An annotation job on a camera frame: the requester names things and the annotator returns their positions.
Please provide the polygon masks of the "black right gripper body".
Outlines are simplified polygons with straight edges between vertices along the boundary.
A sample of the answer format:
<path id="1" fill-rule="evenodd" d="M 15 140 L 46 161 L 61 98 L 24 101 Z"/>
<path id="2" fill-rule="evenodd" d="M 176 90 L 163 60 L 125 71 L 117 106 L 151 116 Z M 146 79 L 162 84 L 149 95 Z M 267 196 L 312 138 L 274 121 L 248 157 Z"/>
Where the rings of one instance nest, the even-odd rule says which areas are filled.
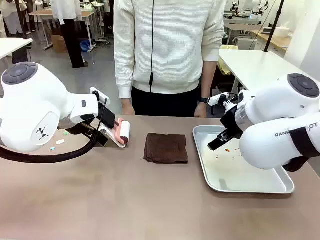
<path id="1" fill-rule="evenodd" d="M 236 123 L 236 111 L 237 106 L 234 106 L 228 110 L 224 116 L 220 119 L 220 122 L 225 127 L 225 130 L 219 135 L 221 141 L 230 141 L 233 138 L 240 139 L 243 131 L 238 127 Z"/>

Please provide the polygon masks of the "person's left hand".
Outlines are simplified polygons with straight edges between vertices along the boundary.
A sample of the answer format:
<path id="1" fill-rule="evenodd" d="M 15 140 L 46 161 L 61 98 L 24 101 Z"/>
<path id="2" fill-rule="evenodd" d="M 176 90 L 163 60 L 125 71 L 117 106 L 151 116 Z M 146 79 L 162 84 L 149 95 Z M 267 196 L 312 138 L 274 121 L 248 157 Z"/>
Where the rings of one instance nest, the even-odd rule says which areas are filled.
<path id="1" fill-rule="evenodd" d="M 207 118 L 207 105 L 204 102 L 199 102 L 195 112 L 194 112 L 195 118 Z"/>

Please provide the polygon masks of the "person's right hand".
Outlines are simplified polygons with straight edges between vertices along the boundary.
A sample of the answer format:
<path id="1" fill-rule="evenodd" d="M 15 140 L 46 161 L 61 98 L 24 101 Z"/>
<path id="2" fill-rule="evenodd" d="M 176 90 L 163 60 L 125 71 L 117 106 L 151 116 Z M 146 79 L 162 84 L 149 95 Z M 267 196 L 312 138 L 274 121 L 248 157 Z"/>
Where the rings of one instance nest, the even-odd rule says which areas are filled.
<path id="1" fill-rule="evenodd" d="M 136 112 L 135 112 L 133 105 L 132 105 L 132 100 L 130 98 L 122 98 L 121 105 L 122 105 L 122 114 L 123 115 L 130 115 L 130 116 L 136 115 Z"/>

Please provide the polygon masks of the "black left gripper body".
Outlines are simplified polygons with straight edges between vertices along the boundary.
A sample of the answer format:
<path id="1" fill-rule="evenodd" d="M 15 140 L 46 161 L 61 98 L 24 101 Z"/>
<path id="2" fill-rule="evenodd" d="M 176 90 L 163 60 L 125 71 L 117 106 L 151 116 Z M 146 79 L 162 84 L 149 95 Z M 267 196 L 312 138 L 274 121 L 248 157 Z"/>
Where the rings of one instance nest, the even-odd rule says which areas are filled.
<path id="1" fill-rule="evenodd" d="M 109 129 L 115 127 L 116 115 L 105 106 L 99 106 L 98 119 Z"/>

